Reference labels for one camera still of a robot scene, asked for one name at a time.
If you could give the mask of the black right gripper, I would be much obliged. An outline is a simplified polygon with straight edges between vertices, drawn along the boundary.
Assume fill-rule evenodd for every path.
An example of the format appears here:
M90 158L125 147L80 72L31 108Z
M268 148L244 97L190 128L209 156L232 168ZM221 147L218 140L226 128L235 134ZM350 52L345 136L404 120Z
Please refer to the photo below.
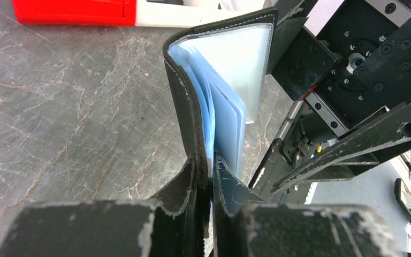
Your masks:
M268 3L265 74L294 101L249 184L268 202L411 149L411 1L344 1L314 35L305 23L317 2Z

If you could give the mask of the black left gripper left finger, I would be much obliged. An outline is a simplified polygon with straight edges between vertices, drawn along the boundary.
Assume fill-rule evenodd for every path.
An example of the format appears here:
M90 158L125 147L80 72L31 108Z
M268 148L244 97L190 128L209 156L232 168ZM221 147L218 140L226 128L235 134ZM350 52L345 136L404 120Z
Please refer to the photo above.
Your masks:
M199 256L195 158L145 200L43 202L25 207L0 256Z

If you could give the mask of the red plastic bin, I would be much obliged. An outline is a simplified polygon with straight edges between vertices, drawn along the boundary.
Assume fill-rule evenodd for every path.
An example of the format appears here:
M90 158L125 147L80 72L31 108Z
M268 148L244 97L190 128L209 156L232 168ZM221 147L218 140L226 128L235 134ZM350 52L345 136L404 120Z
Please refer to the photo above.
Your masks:
M136 1L13 0L21 24L134 26Z

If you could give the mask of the white plastic bin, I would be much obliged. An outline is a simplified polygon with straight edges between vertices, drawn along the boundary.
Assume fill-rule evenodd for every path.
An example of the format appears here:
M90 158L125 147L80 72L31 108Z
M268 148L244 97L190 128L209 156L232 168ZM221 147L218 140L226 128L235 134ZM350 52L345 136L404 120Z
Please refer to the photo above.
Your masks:
M261 0L137 1L135 26L187 28L260 10Z

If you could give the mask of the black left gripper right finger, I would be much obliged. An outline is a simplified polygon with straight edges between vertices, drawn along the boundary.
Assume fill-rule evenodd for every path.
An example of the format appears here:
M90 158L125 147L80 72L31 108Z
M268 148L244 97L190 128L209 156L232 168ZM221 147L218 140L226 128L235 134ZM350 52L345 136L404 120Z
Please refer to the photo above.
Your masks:
M378 212L362 205L268 203L216 155L213 256L402 256Z

